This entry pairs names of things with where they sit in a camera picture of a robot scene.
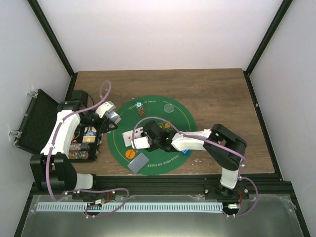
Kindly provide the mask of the three of clubs card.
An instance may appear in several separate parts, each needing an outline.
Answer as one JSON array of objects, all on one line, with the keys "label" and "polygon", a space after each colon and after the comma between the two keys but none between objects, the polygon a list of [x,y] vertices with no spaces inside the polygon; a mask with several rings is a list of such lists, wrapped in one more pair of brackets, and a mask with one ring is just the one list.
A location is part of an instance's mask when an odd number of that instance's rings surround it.
[{"label": "three of clubs card", "polygon": [[146,134],[143,131],[143,127],[139,127],[137,129],[135,129],[134,135],[133,135],[134,139],[138,139],[138,138],[141,138],[144,136],[146,136]]}]

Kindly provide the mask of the blue small blind button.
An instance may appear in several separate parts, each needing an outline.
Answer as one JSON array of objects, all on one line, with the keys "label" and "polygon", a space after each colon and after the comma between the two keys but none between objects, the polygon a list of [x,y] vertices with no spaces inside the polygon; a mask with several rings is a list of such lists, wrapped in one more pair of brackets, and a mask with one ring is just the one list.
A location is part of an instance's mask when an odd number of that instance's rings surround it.
[{"label": "blue small blind button", "polygon": [[182,154],[183,154],[184,156],[189,156],[189,155],[191,154],[191,151],[190,151],[190,150],[183,150],[183,151],[182,151]]}]

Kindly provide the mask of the ace of diamonds card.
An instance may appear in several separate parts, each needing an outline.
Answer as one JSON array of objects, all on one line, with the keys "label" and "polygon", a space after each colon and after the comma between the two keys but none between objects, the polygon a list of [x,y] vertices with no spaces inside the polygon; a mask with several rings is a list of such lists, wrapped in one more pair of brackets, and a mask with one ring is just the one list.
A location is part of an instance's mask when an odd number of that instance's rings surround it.
[{"label": "ace of diamonds card", "polygon": [[126,147],[131,146],[132,132],[133,131],[130,130],[130,131],[124,132],[122,134],[123,140],[124,140],[124,144],[125,144]]}]

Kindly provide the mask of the dealt cards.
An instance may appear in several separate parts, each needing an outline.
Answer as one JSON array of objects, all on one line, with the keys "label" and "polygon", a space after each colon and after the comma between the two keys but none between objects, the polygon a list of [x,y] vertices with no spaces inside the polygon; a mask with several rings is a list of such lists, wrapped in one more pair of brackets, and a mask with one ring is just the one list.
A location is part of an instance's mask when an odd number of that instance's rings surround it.
[{"label": "dealt cards", "polygon": [[149,158],[143,154],[140,153],[136,158],[134,158],[129,164],[128,168],[133,172],[133,173],[138,173],[148,162]]}]

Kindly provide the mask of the clear round dealer button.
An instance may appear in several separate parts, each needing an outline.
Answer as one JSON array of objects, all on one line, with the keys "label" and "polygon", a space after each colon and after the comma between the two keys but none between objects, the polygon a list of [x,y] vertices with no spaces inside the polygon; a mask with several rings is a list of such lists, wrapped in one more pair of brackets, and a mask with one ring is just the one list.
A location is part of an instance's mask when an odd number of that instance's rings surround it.
[{"label": "clear round dealer button", "polygon": [[163,109],[166,113],[172,113],[174,112],[175,106],[173,104],[167,103],[164,105]]}]

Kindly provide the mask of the orange big blind button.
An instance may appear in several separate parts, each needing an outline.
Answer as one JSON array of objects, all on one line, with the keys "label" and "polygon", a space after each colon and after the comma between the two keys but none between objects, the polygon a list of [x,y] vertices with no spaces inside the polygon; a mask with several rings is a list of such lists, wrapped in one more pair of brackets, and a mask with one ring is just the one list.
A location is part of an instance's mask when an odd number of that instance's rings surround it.
[{"label": "orange big blind button", "polygon": [[132,150],[132,149],[127,150],[125,152],[125,156],[126,156],[127,159],[133,159],[136,156],[136,152],[134,150]]}]

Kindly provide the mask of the blue patterned card deck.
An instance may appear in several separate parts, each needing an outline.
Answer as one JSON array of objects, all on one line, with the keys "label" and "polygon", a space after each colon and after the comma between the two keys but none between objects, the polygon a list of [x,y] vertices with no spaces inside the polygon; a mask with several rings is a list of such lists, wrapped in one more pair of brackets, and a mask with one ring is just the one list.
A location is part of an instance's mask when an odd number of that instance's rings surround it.
[{"label": "blue patterned card deck", "polygon": [[105,112],[105,116],[110,119],[114,124],[117,124],[118,122],[120,122],[121,117],[119,114],[117,114],[115,111],[111,111],[111,112]]}]

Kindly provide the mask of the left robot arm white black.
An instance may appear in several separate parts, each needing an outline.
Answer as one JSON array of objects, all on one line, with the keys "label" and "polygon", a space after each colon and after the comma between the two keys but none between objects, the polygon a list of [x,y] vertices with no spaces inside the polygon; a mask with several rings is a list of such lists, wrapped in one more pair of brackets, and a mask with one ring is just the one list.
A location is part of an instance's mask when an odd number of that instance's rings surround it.
[{"label": "left robot arm white black", "polygon": [[93,182],[92,174],[78,173],[69,159],[71,141],[77,127],[92,126],[96,129],[96,138],[115,130],[117,125],[111,120],[115,110],[111,101],[101,99],[88,107],[87,99],[80,95],[69,101],[61,102],[57,107],[57,119],[52,134],[38,155],[30,159],[30,167],[39,191],[57,192],[83,190],[89,199],[100,196],[101,187]]}]

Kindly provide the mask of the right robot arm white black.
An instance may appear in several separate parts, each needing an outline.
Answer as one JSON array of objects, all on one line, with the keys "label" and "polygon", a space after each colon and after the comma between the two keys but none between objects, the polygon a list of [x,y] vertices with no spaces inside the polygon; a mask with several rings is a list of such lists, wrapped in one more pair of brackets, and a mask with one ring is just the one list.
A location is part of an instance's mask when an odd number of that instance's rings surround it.
[{"label": "right robot arm white black", "polygon": [[144,125],[141,137],[147,139],[143,148],[149,152],[161,149],[167,153],[184,150],[209,153],[222,168],[220,195],[230,199],[237,193],[236,185],[247,143],[225,126],[215,124],[211,129],[196,132],[183,132],[176,128],[165,131],[152,120]]}]

